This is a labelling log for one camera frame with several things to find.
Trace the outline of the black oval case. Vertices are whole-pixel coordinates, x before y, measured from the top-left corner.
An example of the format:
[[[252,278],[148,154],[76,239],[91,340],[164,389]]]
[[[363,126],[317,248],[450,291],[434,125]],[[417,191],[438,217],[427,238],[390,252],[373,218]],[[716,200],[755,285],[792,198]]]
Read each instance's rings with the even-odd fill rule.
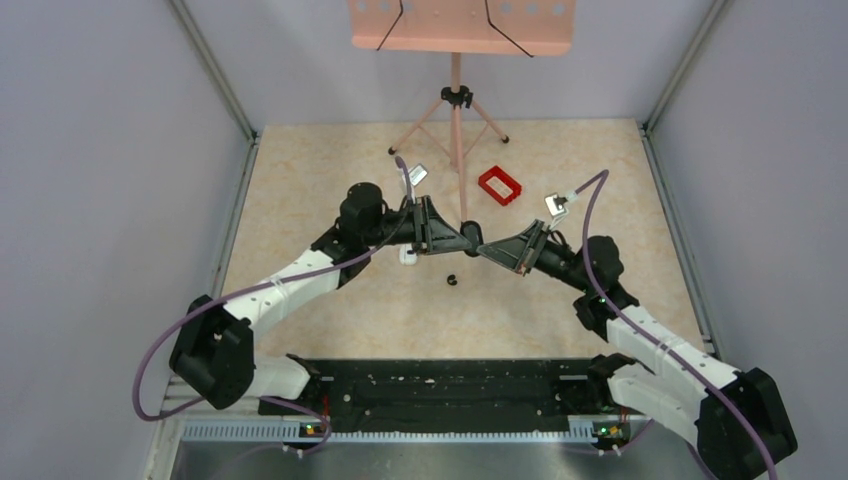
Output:
[[[460,233],[469,242],[469,251],[475,252],[484,243],[482,228],[476,221],[464,221],[460,227]]]

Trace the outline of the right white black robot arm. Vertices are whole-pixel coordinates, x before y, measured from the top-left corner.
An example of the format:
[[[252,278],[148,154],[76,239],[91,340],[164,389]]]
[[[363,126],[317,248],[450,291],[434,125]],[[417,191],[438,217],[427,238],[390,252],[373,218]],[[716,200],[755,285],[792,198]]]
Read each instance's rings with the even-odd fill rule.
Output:
[[[573,303],[578,320],[619,350],[592,362],[586,397],[594,409],[647,415],[682,438],[717,479],[774,478],[777,464],[797,451],[775,380],[718,360],[655,319],[620,284],[624,267],[611,237],[588,237],[573,251],[536,221],[474,252],[582,291]]]

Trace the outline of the white earbud charging case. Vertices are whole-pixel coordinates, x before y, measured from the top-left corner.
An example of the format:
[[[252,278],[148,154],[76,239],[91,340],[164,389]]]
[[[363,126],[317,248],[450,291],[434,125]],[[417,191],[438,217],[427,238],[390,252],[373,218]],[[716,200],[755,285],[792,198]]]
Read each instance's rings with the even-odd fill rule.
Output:
[[[398,251],[398,259],[403,266],[413,266],[418,262],[418,254],[410,244],[401,245]]]

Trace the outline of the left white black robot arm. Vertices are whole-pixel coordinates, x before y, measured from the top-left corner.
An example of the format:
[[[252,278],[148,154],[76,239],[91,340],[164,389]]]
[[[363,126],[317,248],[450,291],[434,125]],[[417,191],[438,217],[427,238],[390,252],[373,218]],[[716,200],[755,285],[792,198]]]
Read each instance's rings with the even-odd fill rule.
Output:
[[[381,189],[350,187],[335,223],[290,265],[227,298],[198,298],[180,329],[169,364],[199,397],[217,410],[247,395],[274,396],[297,413],[319,404],[316,370],[292,356],[261,359],[257,340],[308,302],[359,275],[377,248],[409,245],[420,255],[472,251],[467,238],[434,209],[429,197],[405,199],[393,210]]]

